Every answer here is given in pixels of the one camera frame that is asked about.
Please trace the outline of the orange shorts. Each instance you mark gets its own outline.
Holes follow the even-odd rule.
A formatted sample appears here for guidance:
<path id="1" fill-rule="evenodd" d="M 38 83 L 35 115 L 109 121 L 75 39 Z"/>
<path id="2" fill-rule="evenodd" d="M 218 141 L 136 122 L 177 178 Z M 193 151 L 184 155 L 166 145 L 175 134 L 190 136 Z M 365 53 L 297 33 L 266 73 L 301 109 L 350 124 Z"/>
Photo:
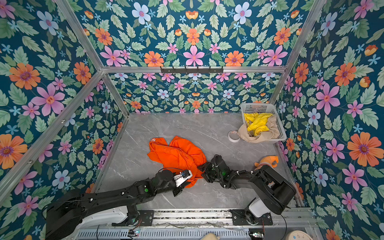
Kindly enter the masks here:
<path id="1" fill-rule="evenodd" d="M 203 151 L 191 141 L 176 136 L 168 144 L 164 138 L 153 138 L 149 142 L 149 149 L 148 157 L 171 172 L 183 170 L 192 172 L 187 188 L 192 188 L 199 179 L 203 178 L 202 171 L 198 167 L 204 165 L 207 158 Z"/>

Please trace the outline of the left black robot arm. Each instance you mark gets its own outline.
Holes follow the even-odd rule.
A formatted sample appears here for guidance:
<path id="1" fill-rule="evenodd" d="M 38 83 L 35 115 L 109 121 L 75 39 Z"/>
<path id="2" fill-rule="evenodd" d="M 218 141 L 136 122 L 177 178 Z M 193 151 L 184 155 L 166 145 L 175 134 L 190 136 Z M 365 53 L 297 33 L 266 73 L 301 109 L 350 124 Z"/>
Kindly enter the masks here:
<path id="1" fill-rule="evenodd" d="M 152 201 L 156 195 L 173 192 L 177 196 L 190 185 L 190 170 L 174 172 L 173 168 L 160 170 L 152 179 L 137 181 L 126 188 L 102 192 L 81 193 L 72 190 L 47 207 L 46 239 L 60 240 L 68 237 L 86 222 L 86 218 L 101 212 L 122 213 L 117 224 L 133 225 L 139 217 L 137 205 Z"/>

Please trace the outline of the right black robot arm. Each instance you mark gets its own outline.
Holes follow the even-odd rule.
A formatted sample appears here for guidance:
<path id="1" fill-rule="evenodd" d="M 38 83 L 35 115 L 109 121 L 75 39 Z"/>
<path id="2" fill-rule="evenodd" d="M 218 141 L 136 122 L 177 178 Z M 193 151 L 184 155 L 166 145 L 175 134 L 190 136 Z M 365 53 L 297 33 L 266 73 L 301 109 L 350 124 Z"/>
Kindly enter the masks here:
<path id="1" fill-rule="evenodd" d="M 257 197 L 248 204 L 243 214 L 235 214 L 251 225 L 257 224 L 270 213 L 281 215 L 295 197 L 295 187 L 273 169 L 270 164 L 262 164 L 254 171 L 231 170 L 220 155 L 210 162 L 198 166 L 202 177 L 208 183 L 219 183 L 224 189 L 252 189 Z"/>

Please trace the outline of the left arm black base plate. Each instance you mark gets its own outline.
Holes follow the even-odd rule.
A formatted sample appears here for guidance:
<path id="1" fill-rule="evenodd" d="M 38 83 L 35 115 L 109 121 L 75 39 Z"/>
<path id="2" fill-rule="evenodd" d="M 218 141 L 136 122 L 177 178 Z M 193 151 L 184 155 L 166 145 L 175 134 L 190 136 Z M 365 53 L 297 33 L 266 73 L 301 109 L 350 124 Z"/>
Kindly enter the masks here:
<path id="1" fill-rule="evenodd" d="M 133 216 L 128 216 L 121 223 L 112 223 L 113 227 L 148 227 L 154 220 L 153 210 L 140 210 Z"/>

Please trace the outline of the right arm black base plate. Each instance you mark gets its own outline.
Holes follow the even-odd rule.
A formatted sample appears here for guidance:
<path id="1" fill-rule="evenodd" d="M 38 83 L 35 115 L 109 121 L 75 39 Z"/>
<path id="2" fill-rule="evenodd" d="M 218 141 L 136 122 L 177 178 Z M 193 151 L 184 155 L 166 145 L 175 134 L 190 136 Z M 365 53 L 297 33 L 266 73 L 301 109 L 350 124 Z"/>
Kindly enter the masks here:
<path id="1" fill-rule="evenodd" d="M 272 226 L 273 220 L 270 213 L 261 217 L 255 217 L 251 212 L 245 210 L 230 210 L 234 226 Z"/>

